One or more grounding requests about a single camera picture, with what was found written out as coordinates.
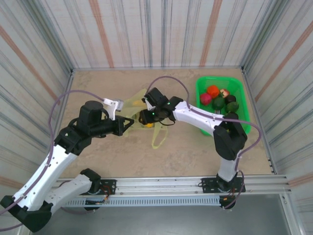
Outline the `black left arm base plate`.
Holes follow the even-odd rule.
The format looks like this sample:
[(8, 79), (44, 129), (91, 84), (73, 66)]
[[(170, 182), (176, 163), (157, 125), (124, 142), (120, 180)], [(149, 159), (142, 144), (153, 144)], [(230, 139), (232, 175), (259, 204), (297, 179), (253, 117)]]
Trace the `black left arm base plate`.
[(100, 179), (92, 182), (91, 188), (87, 192), (89, 195), (115, 195), (116, 180), (114, 179)]

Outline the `dark green fake avocado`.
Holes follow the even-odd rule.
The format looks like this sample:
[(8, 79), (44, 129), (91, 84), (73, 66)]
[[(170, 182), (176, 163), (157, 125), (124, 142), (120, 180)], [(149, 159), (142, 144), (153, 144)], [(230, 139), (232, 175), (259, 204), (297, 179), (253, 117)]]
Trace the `dark green fake avocado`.
[(212, 101), (212, 108), (214, 110), (221, 110), (225, 105), (225, 100), (223, 97), (216, 97)]

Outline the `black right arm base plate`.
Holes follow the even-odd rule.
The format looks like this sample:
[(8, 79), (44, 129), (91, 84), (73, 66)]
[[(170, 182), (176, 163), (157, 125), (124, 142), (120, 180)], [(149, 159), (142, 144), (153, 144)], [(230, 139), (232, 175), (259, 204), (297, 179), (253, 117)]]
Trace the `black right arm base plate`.
[(243, 185), (242, 177), (234, 177), (230, 182), (226, 182), (218, 177), (202, 178), (198, 187), (203, 193), (238, 193)]

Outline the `green fake lime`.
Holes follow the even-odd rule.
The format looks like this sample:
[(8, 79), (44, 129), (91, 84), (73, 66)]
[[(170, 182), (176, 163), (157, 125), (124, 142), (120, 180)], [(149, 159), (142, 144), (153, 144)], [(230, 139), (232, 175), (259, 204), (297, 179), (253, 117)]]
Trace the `green fake lime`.
[(226, 113), (236, 113), (239, 109), (239, 104), (236, 101), (230, 102), (225, 107)]

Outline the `pink fake dragon fruit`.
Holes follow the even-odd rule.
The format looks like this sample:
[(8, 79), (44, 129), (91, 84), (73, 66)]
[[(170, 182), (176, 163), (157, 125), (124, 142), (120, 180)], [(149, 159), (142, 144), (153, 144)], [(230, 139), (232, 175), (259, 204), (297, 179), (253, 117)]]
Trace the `pink fake dragon fruit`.
[(200, 95), (200, 103), (204, 106), (207, 106), (211, 103), (212, 97), (208, 93), (203, 93)]

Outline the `black electronics module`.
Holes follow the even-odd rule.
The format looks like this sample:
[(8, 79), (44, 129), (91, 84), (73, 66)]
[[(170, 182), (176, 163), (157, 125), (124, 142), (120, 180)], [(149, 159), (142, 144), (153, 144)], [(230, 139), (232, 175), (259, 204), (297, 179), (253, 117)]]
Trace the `black electronics module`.
[(224, 210), (232, 209), (236, 204), (234, 196), (220, 196), (220, 207)]
[(96, 200), (96, 199), (86, 199), (84, 209), (86, 211), (96, 211), (101, 205), (107, 203), (106, 199)]

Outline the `red-orange fake tomato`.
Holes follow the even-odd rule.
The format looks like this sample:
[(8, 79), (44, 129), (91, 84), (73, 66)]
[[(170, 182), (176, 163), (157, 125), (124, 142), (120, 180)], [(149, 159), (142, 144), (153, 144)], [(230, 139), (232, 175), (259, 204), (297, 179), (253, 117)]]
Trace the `red-orange fake tomato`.
[(212, 99), (218, 97), (220, 94), (220, 90), (216, 85), (209, 86), (206, 92), (211, 96)]

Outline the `yellow printed plastic bag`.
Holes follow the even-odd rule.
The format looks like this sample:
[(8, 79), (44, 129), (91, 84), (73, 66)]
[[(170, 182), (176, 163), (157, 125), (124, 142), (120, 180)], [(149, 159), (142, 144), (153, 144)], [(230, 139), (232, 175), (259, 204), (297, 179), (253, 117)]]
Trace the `yellow printed plastic bag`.
[[(154, 123), (153, 128), (145, 128), (145, 124), (141, 124), (139, 122), (139, 113), (140, 111), (143, 111), (146, 106), (138, 107), (134, 106), (133, 102), (136, 100), (141, 100), (143, 96), (146, 94), (146, 89), (142, 89), (139, 92), (137, 92), (135, 95), (130, 97), (129, 99), (124, 101), (124, 105), (121, 111), (121, 115), (127, 118), (134, 119), (134, 124), (123, 134), (124, 136), (128, 137), (130, 131), (135, 130), (153, 130), (153, 136), (152, 136), (152, 148), (158, 149), (166, 140), (168, 136), (168, 129), (166, 126), (161, 125), (160, 123)], [(160, 136), (161, 132), (164, 133), (163, 139), (159, 142), (159, 144), (156, 144), (157, 138)]]

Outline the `green plastic basket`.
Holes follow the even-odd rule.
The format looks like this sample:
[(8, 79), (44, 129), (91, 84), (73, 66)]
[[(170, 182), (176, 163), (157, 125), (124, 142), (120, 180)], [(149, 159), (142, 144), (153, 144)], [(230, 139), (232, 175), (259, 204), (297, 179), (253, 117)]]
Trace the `green plastic basket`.
[(221, 89), (228, 90), (230, 95), (236, 97), (236, 102), (239, 105), (238, 110), (235, 112), (239, 120), (250, 122), (249, 111), (246, 103), (246, 96), (242, 82), (232, 77), (221, 76), (203, 76), (196, 81), (196, 107), (203, 109), (207, 112), (216, 113), (217, 111), (212, 106), (212, 102), (208, 105), (203, 105), (200, 101), (200, 95), (207, 91), (207, 88), (215, 85)]

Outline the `aluminium mounting rail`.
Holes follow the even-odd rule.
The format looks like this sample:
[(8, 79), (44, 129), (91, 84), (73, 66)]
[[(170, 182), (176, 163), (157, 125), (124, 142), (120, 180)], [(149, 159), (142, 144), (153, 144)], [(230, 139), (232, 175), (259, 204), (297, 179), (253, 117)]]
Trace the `aluminium mounting rail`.
[[(110, 192), (114, 196), (183, 196), (202, 194), (205, 189), (212, 195), (224, 194), (208, 189), (204, 178), (204, 176), (114, 178), (116, 182)], [(247, 175), (244, 177), (244, 184), (242, 194), (291, 193), (285, 175)]]

